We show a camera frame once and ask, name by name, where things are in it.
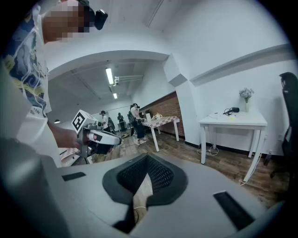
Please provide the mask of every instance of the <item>cable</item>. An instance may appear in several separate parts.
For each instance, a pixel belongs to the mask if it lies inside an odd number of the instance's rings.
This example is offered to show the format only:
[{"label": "cable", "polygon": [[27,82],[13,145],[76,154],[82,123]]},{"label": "cable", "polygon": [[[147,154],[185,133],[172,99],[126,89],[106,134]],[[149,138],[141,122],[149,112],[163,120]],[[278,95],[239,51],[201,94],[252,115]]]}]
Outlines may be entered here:
[{"label": "cable", "polygon": [[227,115],[227,116],[230,116],[230,115],[232,115],[233,114],[233,112],[228,112],[228,111],[231,111],[233,109],[233,107],[231,107],[231,108],[226,108],[225,110],[224,110],[224,115]]},{"label": "cable", "polygon": [[133,145],[129,145],[129,146],[125,146],[125,147],[122,147],[122,146],[121,146],[121,148],[127,148],[127,147],[130,147],[130,146],[133,146]]},{"label": "cable", "polygon": [[210,116],[210,115],[208,115],[207,117],[211,117],[211,118],[216,119],[216,120],[218,119],[217,117],[212,117],[212,116]]},{"label": "cable", "polygon": [[136,212],[136,214],[138,215],[138,218],[137,218],[137,220],[136,220],[136,224],[138,223],[138,221],[139,221],[139,213],[138,213],[138,211],[137,210],[134,210],[135,212]]},{"label": "cable", "polygon": [[260,159],[261,159],[261,156],[262,156],[262,154],[260,154],[260,157],[259,157],[259,159],[257,160],[256,166],[253,168],[253,171],[252,171],[250,177],[247,179],[247,181],[246,181],[244,184],[246,184],[246,183],[248,182],[248,180],[251,178],[252,174],[254,173],[254,171],[255,171],[255,169],[256,169],[256,167],[257,167],[257,165],[258,165],[258,163],[259,163],[259,161],[260,161]]},{"label": "cable", "polygon": [[[210,131],[209,131],[209,139],[210,139],[210,142],[212,144],[211,136],[210,136]],[[206,151],[210,152],[210,156],[216,156],[219,153],[219,149],[216,148],[216,147],[214,148],[214,145],[213,144],[212,144],[212,147],[213,147],[213,150],[210,147],[210,149],[209,150],[206,150]],[[197,150],[196,152],[197,152],[198,155],[202,155],[202,150],[201,149]]]},{"label": "cable", "polygon": [[147,207],[145,207],[145,206],[138,206],[138,207],[135,207],[134,209],[137,209],[137,208],[146,208],[147,209]]},{"label": "cable", "polygon": [[139,221],[139,213],[136,210],[137,208],[146,208],[147,209],[147,207],[145,207],[145,206],[138,206],[138,207],[135,207],[134,208],[134,211],[138,214],[138,219],[137,219],[137,221],[135,223],[137,223]]}]

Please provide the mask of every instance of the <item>fluorescent light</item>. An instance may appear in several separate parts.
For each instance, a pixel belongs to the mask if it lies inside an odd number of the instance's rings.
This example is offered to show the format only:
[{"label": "fluorescent light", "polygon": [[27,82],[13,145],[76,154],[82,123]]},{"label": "fluorescent light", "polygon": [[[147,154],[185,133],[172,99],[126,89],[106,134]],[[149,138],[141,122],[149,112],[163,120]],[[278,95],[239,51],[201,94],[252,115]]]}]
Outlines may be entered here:
[{"label": "fluorescent light", "polygon": [[113,76],[112,76],[112,70],[111,69],[106,69],[106,72],[107,72],[107,76],[108,76],[108,82],[110,84],[114,84]]}]

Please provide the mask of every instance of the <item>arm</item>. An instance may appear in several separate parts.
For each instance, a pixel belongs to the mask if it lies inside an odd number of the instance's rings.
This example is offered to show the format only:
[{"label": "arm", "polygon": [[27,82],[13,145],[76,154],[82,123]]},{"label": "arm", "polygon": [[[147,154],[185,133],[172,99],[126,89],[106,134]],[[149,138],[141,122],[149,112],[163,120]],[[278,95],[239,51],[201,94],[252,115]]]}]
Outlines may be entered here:
[{"label": "arm", "polygon": [[134,116],[135,116],[135,117],[138,117],[138,116],[139,116],[139,110],[138,110],[138,109],[135,109],[135,110],[134,110]]},{"label": "arm", "polygon": [[47,122],[48,127],[51,129],[57,146],[59,148],[77,148],[80,149],[80,144],[77,141],[77,136],[75,131],[62,129],[60,127],[55,126]]}]

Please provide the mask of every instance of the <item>electrical outlet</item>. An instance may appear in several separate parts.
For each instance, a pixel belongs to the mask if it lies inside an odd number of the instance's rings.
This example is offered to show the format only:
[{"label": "electrical outlet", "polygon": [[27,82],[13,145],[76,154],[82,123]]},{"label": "electrical outlet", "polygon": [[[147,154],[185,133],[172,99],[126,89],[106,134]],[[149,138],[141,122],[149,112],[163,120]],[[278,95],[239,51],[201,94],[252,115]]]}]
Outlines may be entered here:
[{"label": "electrical outlet", "polygon": [[278,135],[278,140],[279,140],[279,141],[282,141],[282,140],[283,140],[283,135],[282,135],[282,134],[279,134],[279,135]]}]

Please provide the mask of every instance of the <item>person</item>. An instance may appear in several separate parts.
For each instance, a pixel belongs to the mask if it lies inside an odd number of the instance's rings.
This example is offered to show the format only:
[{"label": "person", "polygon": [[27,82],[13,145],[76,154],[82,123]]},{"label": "person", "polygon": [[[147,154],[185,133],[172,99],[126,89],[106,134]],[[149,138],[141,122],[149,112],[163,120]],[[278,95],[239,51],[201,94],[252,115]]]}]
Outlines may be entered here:
[{"label": "person", "polygon": [[16,139],[39,154],[52,157],[57,167],[61,167],[58,147],[79,149],[80,144],[75,131],[54,126],[47,119],[51,106],[44,44],[91,26],[87,5],[87,0],[60,0],[43,15],[39,14],[40,6],[35,5],[2,54],[2,61],[14,85],[32,105]]},{"label": "person", "polygon": [[121,127],[121,131],[125,131],[125,127],[124,127],[124,118],[123,116],[120,114],[120,112],[118,113],[118,117],[117,117],[120,127]]},{"label": "person", "polygon": [[108,125],[108,117],[106,116],[106,112],[105,111],[101,111],[101,115],[102,115],[103,130],[105,132],[111,132],[110,127]]},{"label": "person", "polygon": [[136,145],[140,145],[143,144],[146,141],[145,139],[145,132],[144,132],[144,127],[142,125],[142,121],[139,115],[139,108],[138,108],[138,104],[134,103],[133,105],[130,106],[130,111],[135,119],[134,121],[134,128],[136,129],[136,133],[137,133],[137,139],[134,140],[134,143]]}]

